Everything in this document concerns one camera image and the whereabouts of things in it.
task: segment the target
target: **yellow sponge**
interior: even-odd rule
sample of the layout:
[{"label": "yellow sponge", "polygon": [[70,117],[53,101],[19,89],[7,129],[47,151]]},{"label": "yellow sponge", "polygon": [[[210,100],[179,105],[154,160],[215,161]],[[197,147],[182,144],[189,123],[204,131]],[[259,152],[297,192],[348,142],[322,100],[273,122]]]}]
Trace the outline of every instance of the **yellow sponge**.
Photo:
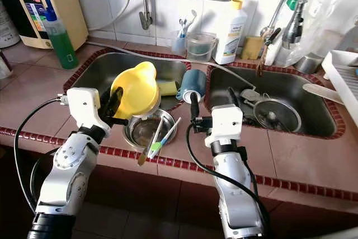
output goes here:
[{"label": "yellow sponge", "polygon": [[175,81],[157,82],[161,96],[176,95],[178,90]]}]

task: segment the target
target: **tiled countertop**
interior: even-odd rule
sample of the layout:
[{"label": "tiled countertop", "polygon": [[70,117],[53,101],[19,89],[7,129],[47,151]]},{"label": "tiled countertop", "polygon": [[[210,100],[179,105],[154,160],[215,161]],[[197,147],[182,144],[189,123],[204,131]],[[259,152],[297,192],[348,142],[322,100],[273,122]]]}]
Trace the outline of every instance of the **tiled countertop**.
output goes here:
[{"label": "tiled countertop", "polygon": [[[99,40],[129,50],[169,53],[167,48]],[[103,49],[84,45],[78,51],[80,65],[94,52]],[[0,80],[0,144],[13,145],[20,122],[37,105],[63,92],[63,84],[76,70],[66,71],[52,51],[34,49],[19,43],[3,50],[14,68],[11,78]],[[206,66],[192,64],[206,72]],[[201,115],[209,115],[203,104]],[[240,145],[246,146],[249,164],[258,175],[261,196],[333,210],[358,213],[358,129],[347,110],[336,105],[346,129],[337,139],[320,139],[243,126]],[[175,139],[166,145],[155,162],[139,167],[133,148],[123,139],[122,127],[114,126],[111,136],[102,142],[98,163],[127,170],[172,177],[205,185],[213,178],[192,165],[184,140],[190,107],[182,104],[171,111],[182,117]],[[37,113],[25,126],[26,139],[21,148],[47,152],[62,144],[76,123],[68,107],[51,104]],[[210,149],[204,146],[204,134],[191,136],[192,147],[203,163],[212,165]]]}]

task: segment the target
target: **stainless steel sink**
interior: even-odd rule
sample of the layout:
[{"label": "stainless steel sink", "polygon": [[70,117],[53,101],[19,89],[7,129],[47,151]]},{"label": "stainless steel sink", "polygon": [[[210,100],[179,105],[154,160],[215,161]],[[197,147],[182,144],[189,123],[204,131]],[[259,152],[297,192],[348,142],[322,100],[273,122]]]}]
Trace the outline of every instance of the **stainless steel sink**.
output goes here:
[{"label": "stainless steel sink", "polygon": [[[157,81],[175,81],[180,87],[186,66],[178,61],[150,60],[124,53],[106,53],[96,58],[76,80],[72,87],[96,88],[102,95],[122,71],[135,67],[143,61],[154,64]],[[179,103],[175,96],[163,96],[160,108],[168,110]]]},{"label": "stainless steel sink", "polygon": [[[302,119],[302,127],[298,133],[320,137],[329,137],[335,133],[335,121],[323,99],[302,89],[303,84],[311,83],[307,79],[293,74],[270,71],[264,71],[263,77],[258,78],[254,69],[238,67],[229,69],[253,83],[257,87],[257,92],[267,93],[271,98],[283,100],[294,107]],[[210,95],[206,102],[208,109],[229,102],[226,91],[229,86],[240,99],[244,114],[253,117],[252,108],[244,104],[244,100],[239,97],[240,92],[249,86],[218,68],[214,68],[210,75]]]}]

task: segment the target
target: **sink rim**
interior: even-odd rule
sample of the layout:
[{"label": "sink rim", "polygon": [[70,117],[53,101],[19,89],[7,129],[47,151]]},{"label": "sink rim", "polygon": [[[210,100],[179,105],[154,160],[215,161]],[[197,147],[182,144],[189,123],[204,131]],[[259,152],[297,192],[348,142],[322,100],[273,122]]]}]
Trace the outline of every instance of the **sink rim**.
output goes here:
[{"label": "sink rim", "polygon": [[[151,57],[160,57],[160,58],[180,59],[181,60],[180,62],[185,65],[186,71],[191,70],[191,63],[182,61],[184,58],[178,55],[154,53],[150,51],[140,51],[140,50],[131,50],[131,51],[139,54],[143,54],[143,57],[151,56]],[[120,53],[120,54],[129,55],[128,53],[124,53],[122,51],[111,49],[111,48],[99,49],[98,51],[94,52],[90,57],[88,57],[88,59],[80,67],[78,67],[78,69],[73,73],[73,75],[63,84],[64,93],[67,93],[67,90],[74,85],[74,83],[81,77],[81,75],[87,70],[87,68],[90,67],[90,65],[98,57],[109,53]],[[173,111],[174,109],[177,109],[179,106],[181,106],[183,103],[184,100],[178,100],[178,103],[175,106],[173,106],[170,109],[167,109],[166,111],[168,112]]]},{"label": "sink rim", "polygon": [[[234,68],[256,69],[257,65],[241,63],[241,62],[234,62],[234,63],[226,64],[225,66],[226,67],[234,67]],[[206,92],[205,92],[205,98],[204,98],[204,106],[209,113],[211,113],[211,110],[209,109],[210,80],[211,80],[211,72],[213,71],[214,68],[215,67],[213,67],[213,66],[208,66],[208,68],[206,69]],[[322,83],[322,81],[319,78],[317,78],[316,76],[314,76],[312,74],[301,73],[294,68],[265,66],[263,70],[269,71],[269,72],[277,72],[277,73],[286,73],[286,74],[296,75],[296,76],[307,79],[311,83],[315,83],[315,84],[318,84],[318,85],[324,87],[324,84]],[[324,98],[322,98],[322,99],[323,99],[323,103],[327,107],[327,110],[329,111],[329,113],[336,125],[336,132],[333,133],[332,135],[330,135],[329,137],[321,137],[318,135],[310,135],[310,134],[303,134],[303,133],[288,133],[288,132],[279,131],[279,130],[270,130],[270,131],[299,135],[299,136],[304,136],[304,137],[319,138],[319,139],[324,139],[324,140],[337,139],[337,138],[341,137],[346,131],[346,124],[343,120],[343,117],[341,116],[340,112],[337,109],[336,104],[333,101],[324,99]],[[246,125],[246,124],[244,124],[244,126],[250,126],[253,128],[264,129],[262,127],[256,127],[256,126]]]}]

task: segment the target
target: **faucet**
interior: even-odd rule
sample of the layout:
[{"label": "faucet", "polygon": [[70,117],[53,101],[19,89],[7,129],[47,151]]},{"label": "faucet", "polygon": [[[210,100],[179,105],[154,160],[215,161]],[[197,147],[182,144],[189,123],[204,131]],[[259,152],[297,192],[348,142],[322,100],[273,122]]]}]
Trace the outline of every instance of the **faucet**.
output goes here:
[{"label": "faucet", "polygon": [[153,23],[153,19],[150,16],[148,0],[143,0],[144,2],[144,13],[141,11],[139,13],[140,23],[142,24],[142,28],[147,30],[149,26]]},{"label": "faucet", "polygon": [[[275,13],[270,21],[270,24],[266,27],[264,27],[260,35],[265,40],[265,45],[268,46],[273,42],[273,39],[271,38],[271,35],[275,31],[275,25],[277,23],[278,16],[281,12],[281,9],[284,5],[286,0],[280,0],[279,5],[277,6]],[[303,9],[304,5],[307,2],[307,0],[299,0],[296,4],[295,11],[292,15],[291,20],[289,21],[283,35],[282,35],[282,46],[285,49],[293,49],[297,46],[297,44],[300,42],[301,35],[302,35],[302,27],[303,27]]]}]

